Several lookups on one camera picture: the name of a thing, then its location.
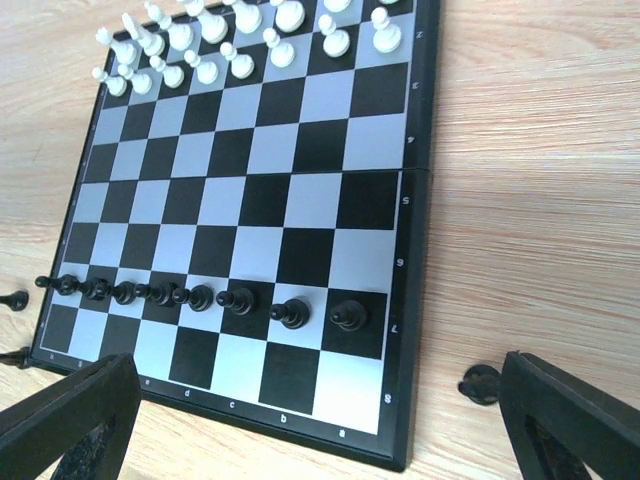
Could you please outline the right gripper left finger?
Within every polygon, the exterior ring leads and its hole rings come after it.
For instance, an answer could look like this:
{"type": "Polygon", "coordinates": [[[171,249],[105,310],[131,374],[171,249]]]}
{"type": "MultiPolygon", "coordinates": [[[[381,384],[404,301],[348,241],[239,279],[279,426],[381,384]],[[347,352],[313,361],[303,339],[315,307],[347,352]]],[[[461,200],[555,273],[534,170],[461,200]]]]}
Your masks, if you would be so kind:
{"type": "Polygon", "coordinates": [[[1,412],[1,477],[116,479],[141,402],[133,356],[109,355],[1,412]]]}

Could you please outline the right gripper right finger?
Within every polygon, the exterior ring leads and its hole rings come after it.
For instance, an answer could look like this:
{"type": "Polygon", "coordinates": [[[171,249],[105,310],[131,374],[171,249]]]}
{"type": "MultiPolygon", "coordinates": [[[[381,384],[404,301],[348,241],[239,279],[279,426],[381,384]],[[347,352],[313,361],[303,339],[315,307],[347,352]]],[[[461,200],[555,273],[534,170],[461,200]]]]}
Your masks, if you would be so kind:
{"type": "Polygon", "coordinates": [[[499,405],[523,478],[639,477],[639,411],[545,360],[509,352],[499,405]]]}

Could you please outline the black pawn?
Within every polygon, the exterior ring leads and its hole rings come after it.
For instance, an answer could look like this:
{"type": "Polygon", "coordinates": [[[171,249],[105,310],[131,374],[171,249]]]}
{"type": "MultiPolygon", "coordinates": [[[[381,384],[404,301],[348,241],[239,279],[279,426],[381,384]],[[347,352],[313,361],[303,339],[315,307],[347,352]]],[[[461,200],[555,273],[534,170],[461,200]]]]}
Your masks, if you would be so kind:
{"type": "Polygon", "coordinates": [[[237,316],[252,314],[259,306],[258,294],[247,287],[219,291],[215,301],[220,307],[237,316]]]}
{"type": "Polygon", "coordinates": [[[333,306],[328,317],[331,323],[346,332],[360,330],[369,321],[366,307],[354,299],[348,299],[333,306]]]}
{"type": "Polygon", "coordinates": [[[177,304],[188,305],[195,312],[202,312],[212,305],[214,291],[204,284],[192,289],[178,287],[172,292],[172,300],[177,304]]]}
{"type": "Polygon", "coordinates": [[[117,285],[111,285],[108,295],[119,305],[129,305],[136,299],[136,285],[130,281],[122,281],[117,285]]]}
{"type": "Polygon", "coordinates": [[[298,298],[292,298],[284,303],[276,303],[270,307],[269,316],[272,320],[282,323],[290,330],[302,328],[310,319],[309,306],[298,298]]]}
{"type": "Polygon", "coordinates": [[[92,277],[80,283],[78,290],[88,300],[101,301],[109,296],[111,284],[104,278],[92,277]]]}
{"type": "Polygon", "coordinates": [[[137,298],[151,301],[158,306],[171,307],[174,305],[173,292],[177,285],[172,282],[162,282],[158,285],[136,284],[134,294],[137,298]]]}

